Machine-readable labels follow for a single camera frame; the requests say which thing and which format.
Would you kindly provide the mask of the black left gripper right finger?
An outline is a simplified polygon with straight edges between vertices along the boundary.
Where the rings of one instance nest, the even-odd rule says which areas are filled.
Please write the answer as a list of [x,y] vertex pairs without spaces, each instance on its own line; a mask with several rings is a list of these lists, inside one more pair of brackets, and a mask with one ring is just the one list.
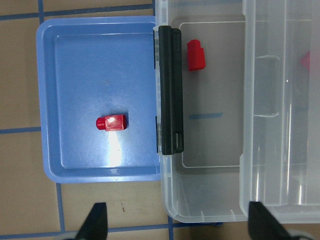
[[291,240],[291,235],[260,201],[248,205],[248,234],[252,240]]

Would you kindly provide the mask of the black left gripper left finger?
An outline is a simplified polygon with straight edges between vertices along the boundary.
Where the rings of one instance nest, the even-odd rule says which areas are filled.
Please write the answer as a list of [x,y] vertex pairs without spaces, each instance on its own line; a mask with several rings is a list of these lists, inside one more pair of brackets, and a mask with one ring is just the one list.
[[106,240],[108,215],[105,202],[95,203],[76,234],[77,240]]

